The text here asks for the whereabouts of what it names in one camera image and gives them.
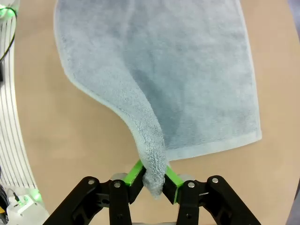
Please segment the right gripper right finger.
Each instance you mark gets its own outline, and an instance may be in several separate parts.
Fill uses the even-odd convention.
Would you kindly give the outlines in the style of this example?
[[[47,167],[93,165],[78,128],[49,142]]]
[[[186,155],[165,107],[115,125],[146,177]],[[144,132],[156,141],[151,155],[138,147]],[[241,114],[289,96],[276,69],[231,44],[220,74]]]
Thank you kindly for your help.
[[[214,175],[206,182],[184,181],[170,167],[165,173],[163,194],[179,205],[177,225],[196,225],[204,207],[218,225],[259,225],[260,222],[227,181]]]

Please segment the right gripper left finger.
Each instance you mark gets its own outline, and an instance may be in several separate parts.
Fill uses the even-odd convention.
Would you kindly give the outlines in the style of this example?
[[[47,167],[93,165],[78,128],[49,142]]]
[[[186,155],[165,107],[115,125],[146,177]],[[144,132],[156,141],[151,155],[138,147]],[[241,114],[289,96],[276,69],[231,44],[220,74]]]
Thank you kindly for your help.
[[[44,222],[45,225],[88,225],[103,208],[109,209],[109,224],[131,225],[129,205],[143,188],[145,168],[138,161],[124,177],[101,183],[84,177]]]

